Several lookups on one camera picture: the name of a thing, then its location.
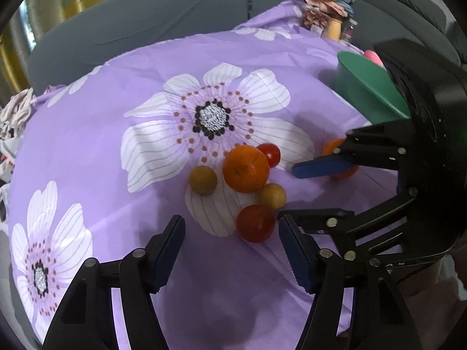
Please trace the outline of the yellow-brown fruit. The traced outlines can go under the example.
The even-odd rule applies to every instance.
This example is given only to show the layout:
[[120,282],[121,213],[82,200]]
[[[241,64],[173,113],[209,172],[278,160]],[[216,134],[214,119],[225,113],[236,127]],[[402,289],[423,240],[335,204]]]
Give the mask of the yellow-brown fruit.
[[218,185],[218,177],[211,167],[199,165],[191,170],[188,183],[197,194],[211,194]]
[[287,203],[287,193],[279,184],[269,183],[258,192],[257,202],[273,210],[281,209]]

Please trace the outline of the red tomato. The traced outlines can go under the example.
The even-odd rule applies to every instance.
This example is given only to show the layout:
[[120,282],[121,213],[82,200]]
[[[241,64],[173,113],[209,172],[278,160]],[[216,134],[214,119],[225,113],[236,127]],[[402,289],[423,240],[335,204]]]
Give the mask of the red tomato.
[[257,146],[268,159],[268,164],[270,168],[277,167],[281,161],[281,152],[278,146],[272,143],[264,143]]
[[236,229],[240,237],[250,243],[268,240],[275,230],[276,218],[272,210],[262,205],[249,205],[238,213]]

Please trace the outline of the green plastic bowl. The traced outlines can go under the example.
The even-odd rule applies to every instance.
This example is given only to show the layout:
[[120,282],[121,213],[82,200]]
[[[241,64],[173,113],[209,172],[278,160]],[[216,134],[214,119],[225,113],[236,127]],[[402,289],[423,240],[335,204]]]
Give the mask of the green plastic bowl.
[[341,51],[334,90],[371,124],[410,118],[408,105],[388,72],[361,55]]

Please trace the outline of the pink plush toy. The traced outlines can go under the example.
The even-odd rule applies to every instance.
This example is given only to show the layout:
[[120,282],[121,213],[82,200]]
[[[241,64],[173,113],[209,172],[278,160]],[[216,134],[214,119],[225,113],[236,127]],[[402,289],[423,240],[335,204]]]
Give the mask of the pink plush toy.
[[385,67],[382,60],[380,59],[380,57],[378,56],[378,54],[375,51],[366,50],[363,53],[363,57],[365,59],[368,59],[369,61],[373,62],[374,64],[377,64],[378,66],[380,66],[382,68]]

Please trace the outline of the clear plastic bottle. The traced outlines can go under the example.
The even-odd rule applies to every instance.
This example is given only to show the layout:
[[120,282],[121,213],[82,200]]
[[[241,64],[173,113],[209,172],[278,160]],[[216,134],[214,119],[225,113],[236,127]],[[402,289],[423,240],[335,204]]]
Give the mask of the clear plastic bottle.
[[342,42],[350,43],[355,31],[356,23],[352,20],[346,21],[340,33],[339,40]]

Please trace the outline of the cream yellow bottle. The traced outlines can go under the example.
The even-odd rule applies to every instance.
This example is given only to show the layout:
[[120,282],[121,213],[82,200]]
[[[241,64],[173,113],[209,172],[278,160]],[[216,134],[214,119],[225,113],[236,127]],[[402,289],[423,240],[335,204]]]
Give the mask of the cream yellow bottle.
[[337,18],[330,18],[323,33],[323,37],[329,40],[339,41],[341,30],[342,21]]

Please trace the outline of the purple floral cloth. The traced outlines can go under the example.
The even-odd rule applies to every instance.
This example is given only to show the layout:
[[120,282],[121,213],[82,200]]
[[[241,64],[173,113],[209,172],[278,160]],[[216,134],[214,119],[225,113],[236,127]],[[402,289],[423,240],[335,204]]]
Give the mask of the purple floral cloth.
[[303,29],[284,2],[232,30],[135,49],[35,99],[9,196],[13,283],[37,340],[82,262],[147,244],[180,215],[186,237],[154,307],[171,349],[293,349],[312,297],[279,241],[242,240],[254,202],[220,181],[201,196],[199,165],[221,172],[234,146],[281,152],[270,181],[291,209],[361,212],[395,193],[394,173],[297,179],[292,165],[367,119],[332,91],[338,43]]

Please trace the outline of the white patterned cloth pile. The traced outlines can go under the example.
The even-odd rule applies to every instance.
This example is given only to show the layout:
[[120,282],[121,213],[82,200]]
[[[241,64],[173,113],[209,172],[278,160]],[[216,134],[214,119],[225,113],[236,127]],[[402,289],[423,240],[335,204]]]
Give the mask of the white patterned cloth pile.
[[22,142],[25,126],[33,113],[33,89],[10,97],[1,109],[1,231],[7,232],[10,181]]

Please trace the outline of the clear box of dried petals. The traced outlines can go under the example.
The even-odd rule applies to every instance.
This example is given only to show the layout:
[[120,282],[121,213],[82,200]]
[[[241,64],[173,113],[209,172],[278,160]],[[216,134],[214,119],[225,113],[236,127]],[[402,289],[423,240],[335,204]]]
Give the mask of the clear box of dried petals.
[[303,26],[309,30],[322,32],[328,23],[328,18],[329,16],[319,9],[309,9],[305,12]]

